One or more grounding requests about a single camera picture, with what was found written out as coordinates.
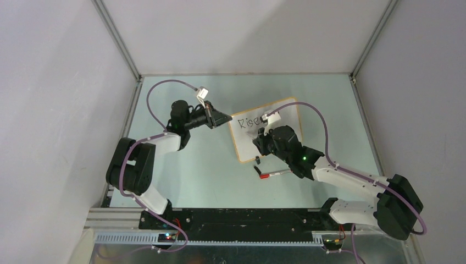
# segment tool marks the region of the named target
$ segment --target light blue table surface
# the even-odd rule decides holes
[[[145,77],[129,137],[145,138],[162,132],[146,107],[148,90],[165,79],[179,79],[209,90],[206,100],[218,110],[234,114],[290,96],[319,109],[329,128],[330,156],[346,165],[377,174],[377,167],[359,113],[350,80],[345,74],[213,75]],[[152,92],[155,115],[166,124],[176,100],[197,105],[195,93],[178,83],[162,84]],[[300,106],[303,144],[324,151],[322,123],[308,107]],[[274,156],[261,159],[262,172],[287,168]],[[228,125],[191,130],[184,150],[155,160],[152,184],[174,207],[210,208],[318,208],[329,197],[361,200],[357,195],[325,183],[285,174],[259,179],[255,162],[240,163]],[[138,207],[115,191],[111,207]]]

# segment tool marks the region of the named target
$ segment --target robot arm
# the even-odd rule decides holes
[[[359,202],[329,198],[321,210],[337,223],[378,226],[391,237],[400,240],[408,238],[417,220],[416,216],[397,197],[375,184],[378,182],[395,190],[420,213],[423,204],[405,177],[396,174],[388,179],[354,169],[348,170],[346,166],[345,169],[340,169],[337,161],[334,161],[334,167],[322,152],[303,146],[291,127],[273,124],[280,120],[278,115],[265,114],[261,117],[267,126],[259,129],[257,137],[253,139],[253,144],[261,155],[275,155],[288,164],[293,174],[299,178],[332,184],[364,199]],[[368,182],[347,171],[359,173],[374,181]]]
[[[195,108],[186,101],[175,101],[171,105],[167,131],[156,139],[137,145],[129,157],[123,176],[123,190],[131,192],[153,212],[161,215],[169,201],[151,185],[154,159],[169,152],[184,149],[190,139],[190,130],[201,125],[214,129],[231,120],[231,116],[217,111],[209,101],[201,101]],[[121,166],[129,148],[136,142],[124,137],[120,139],[107,170],[107,183],[119,189]]]

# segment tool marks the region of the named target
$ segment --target marker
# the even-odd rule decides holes
[[[290,172],[291,172],[290,169],[286,169],[286,170],[282,170],[282,171],[278,171],[278,172],[271,172],[271,173],[261,174],[261,175],[259,175],[259,177],[261,179],[266,179],[266,178],[271,177],[271,176],[282,175],[282,174],[290,173]]]

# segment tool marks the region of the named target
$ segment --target whiteboard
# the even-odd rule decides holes
[[[228,125],[230,126],[231,138],[235,144],[236,156],[241,163],[253,161],[256,159],[256,156],[261,156],[256,146],[252,144],[252,140],[257,137],[257,130],[267,125],[266,123],[262,123],[259,118],[266,111],[275,110],[282,105],[296,101],[295,97],[288,97],[231,116],[233,119]],[[298,107],[288,106],[283,108],[280,110],[280,117],[281,119],[277,127],[289,125],[302,142],[303,136]]]

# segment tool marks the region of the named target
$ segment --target gray wall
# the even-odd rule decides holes
[[[406,176],[424,203],[427,262],[463,263],[466,1],[400,1],[357,87],[386,174]]]
[[[66,263],[135,81],[91,1],[0,2],[0,262]]]

